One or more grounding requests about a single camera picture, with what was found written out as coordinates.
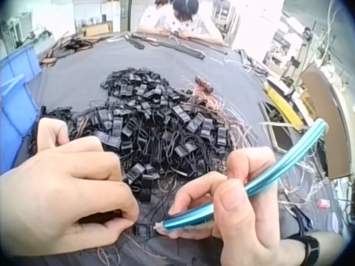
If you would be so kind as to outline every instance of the watch strap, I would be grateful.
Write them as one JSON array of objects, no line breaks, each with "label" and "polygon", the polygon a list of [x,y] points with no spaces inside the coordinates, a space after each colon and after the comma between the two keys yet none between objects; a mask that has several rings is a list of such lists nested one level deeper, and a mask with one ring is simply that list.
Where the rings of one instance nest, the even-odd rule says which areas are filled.
[{"label": "watch strap", "polygon": [[305,244],[306,256],[301,266],[313,266],[318,260],[320,255],[320,243],[317,239],[311,236],[301,236],[295,234],[290,236],[289,239],[297,240]]}]

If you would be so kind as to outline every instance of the dark hair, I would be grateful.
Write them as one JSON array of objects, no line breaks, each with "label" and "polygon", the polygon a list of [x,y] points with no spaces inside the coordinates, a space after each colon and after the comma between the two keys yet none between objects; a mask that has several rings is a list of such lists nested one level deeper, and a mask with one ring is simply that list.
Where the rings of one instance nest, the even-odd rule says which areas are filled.
[{"label": "dark hair", "polygon": [[199,11],[198,0],[174,0],[173,9],[175,17],[181,21],[191,21],[192,17]]},{"label": "dark hair", "polygon": [[155,0],[154,4],[156,6],[164,6],[169,3],[169,0]]}]

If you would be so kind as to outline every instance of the blue plastic crate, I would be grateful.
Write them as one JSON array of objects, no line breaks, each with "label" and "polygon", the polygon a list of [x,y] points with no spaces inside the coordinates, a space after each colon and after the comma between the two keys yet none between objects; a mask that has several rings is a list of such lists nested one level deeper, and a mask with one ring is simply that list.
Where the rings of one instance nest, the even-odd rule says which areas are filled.
[{"label": "blue plastic crate", "polygon": [[38,108],[24,75],[1,85],[1,173],[10,170],[24,137],[38,116]]},{"label": "blue plastic crate", "polygon": [[24,45],[1,60],[1,84],[17,76],[24,75],[25,82],[29,82],[41,69],[32,44]]}]

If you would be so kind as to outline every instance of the gray fabric surface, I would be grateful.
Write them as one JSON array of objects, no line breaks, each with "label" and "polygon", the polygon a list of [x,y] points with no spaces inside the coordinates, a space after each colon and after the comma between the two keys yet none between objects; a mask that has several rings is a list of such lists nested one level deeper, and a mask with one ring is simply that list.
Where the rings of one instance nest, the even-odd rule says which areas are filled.
[{"label": "gray fabric surface", "polygon": [[[240,63],[230,62],[221,65],[209,58],[195,59],[174,50],[163,47],[152,47],[145,44],[144,50],[137,50],[125,41],[116,43],[102,42],[93,49],[73,54],[63,58],[57,64],[37,76],[30,84],[31,93],[36,103],[46,105],[47,110],[59,106],[72,106],[75,111],[82,111],[89,107],[92,101],[104,101],[107,92],[99,84],[106,79],[113,70],[127,67],[149,68],[166,78],[174,87],[186,87],[186,79],[193,81],[196,75],[207,79],[215,88],[215,93],[227,101],[231,101],[247,118],[257,135],[259,146],[270,145],[261,126],[257,123],[263,121],[258,101],[266,100],[262,91],[262,83],[253,73],[246,73]],[[239,55],[230,49],[224,56],[218,52],[204,48],[198,44],[189,46],[205,51],[209,56],[224,62],[224,59],[240,61]],[[18,158],[17,164],[26,159],[26,144]],[[298,186],[301,174],[291,171],[285,183],[291,187]],[[302,188],[309,190],[311,176],[306,175]],[[340,224],[340,207],[333,200],[329,187],[324,187],[314,197],[331,200],[331,209],[319,210],[316,203],[310,204],[305,212],[314,220],[317,231],[326,230],[326,215],[336,211]],[[140,206],[140,220],[157,203],[166,202],[160,211],[151,219],[151,214],[144,222],[160,221],[168,209],[168,200],[161,199],[160,195],[154,197],[150,205]],[[280,208],[281,236],[287,237],[298,232],[298,224],[288,212]],[[215,239],[204,241],[187,241],[183,239],[171,240],[166,237],[151,239],[136,238],[136,241],[148,252],[161,256],[153,257],[138,248],[127,237],[122,236],[115,245],[120,254],[120,265],[219,265],[221,242]],[[112,247],[106,252],[110,265],[118,265],[118,257]],[[86,250],[74,254],[63,254],[41,258],[23,258],[23,265],[101,265],[97,250]]]}]

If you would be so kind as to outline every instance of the hand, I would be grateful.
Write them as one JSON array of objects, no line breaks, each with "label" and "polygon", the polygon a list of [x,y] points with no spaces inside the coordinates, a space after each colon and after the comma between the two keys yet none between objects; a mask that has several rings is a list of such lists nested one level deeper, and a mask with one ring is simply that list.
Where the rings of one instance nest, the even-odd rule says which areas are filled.
[{"label": "hand", "polygon": [[179,32],[179,37],[184,38],[184,39],[189,39],[192,36],[193,36],[193,33],[188,30],[185,30],[183,32]]},{"label": "hand", "polygon": [[275,265],[280,244],[277,184],[248,199],[244,184],[275,161],[267,148],[240,149],[230,154],[227,177],[212,172],[182,187],[175,196],[170,215],[213,201],[215,220],[195,230],[160,232],[171,238],[221,237],[221,263],[229,265]]},{"label": "hand", "polygon": [[42,118],[38,123],[37,152],[69,142],[67,124],[58,119]]},{"label": "hand", "polygon": [[[110,245],[138,217],[137,201],[121,182],[118,157],[104,152],[96,137],[41,151],[0,182],[2,243],[15,255]],[[103,225],[77,223],[117,209],[123,218]]]},{"label": "hand", "polygon": [[171,35],[171,31],[169,31],[168,29],[161,29],[159,34],[168,37]]}]

